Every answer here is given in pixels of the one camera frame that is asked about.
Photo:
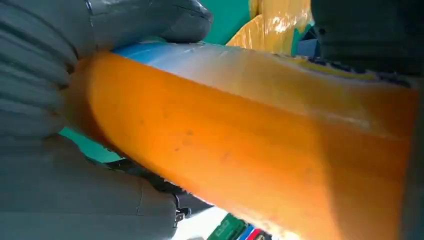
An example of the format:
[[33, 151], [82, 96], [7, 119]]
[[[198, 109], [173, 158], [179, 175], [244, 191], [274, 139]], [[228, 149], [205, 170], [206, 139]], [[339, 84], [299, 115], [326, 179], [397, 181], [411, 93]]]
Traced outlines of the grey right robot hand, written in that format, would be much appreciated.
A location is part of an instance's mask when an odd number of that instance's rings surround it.
[[0, 3], [0, 237], [168, 240], [177, 204], [146, 180], [88, 160], [62, 136], [79, 60], [145, 37], [195, 43], [213, 15], [197, 0]]

